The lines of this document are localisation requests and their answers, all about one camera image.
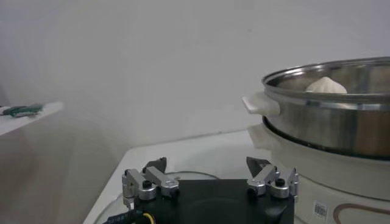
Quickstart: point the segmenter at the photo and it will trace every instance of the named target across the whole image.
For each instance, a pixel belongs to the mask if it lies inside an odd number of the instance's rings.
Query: barcode label
[[[326,205],[319,203],[318,201],[314,202],[314,211],[313,213],[320,219],[325,220],[327,218],[328,208]]]

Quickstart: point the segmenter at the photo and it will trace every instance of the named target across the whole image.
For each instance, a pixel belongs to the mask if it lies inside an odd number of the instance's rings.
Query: pot handle
[[[280,114],[279,103],[269,98],[264,92],[243,97],[243,103],[250,114],[260,114],[266,117],[278,116]]]

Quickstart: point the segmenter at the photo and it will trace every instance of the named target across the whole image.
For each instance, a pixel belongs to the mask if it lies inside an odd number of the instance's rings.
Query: black knob
[[[149,189],[152,187],[152,182],[150,182],[149,180],[144,180],[142,182],[142,188],[143,189]]]
[[[286,182],[284,181],[284,179],[281,179],[281,178],[278,178],[278,179],[275,180],[275,185],[277,187],[283,187],[285,185],[285,183]]]
[[[248,193],[248,196],[250,198],[256,198],[257,197],[256,190],[253,189],[253,188],[248,188],[247,193]]]
[[[180,190],[176,189],[176,190],[172,191],[170,194],[171,194],[172,199],[176,199],[180,195]]]

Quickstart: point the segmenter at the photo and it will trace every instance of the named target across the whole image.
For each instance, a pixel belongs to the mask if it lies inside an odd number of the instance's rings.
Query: white shelf
[[[43,106],[42,111],[34,117],[11,117],[11,116],[0,116],[0,135],[4,135],[10,131],[26,126],[29,123],[37,121],[50,114],[54,114],[63,110],[62,102],[47,103]]]

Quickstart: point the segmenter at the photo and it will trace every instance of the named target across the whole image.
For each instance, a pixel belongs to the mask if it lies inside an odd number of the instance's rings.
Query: white table
[[[121,193],[121,175],[124,170],[141,170],[148,161],[163,156],[168,159],[167,172],[193,170],[224,179],[239,179],[251,177],[246,165],[247,156],[270,159],[271,154],[267,150],[254,149],[247,131],[130,149],[96,200],[84,224],[93,224],[103,209]]]

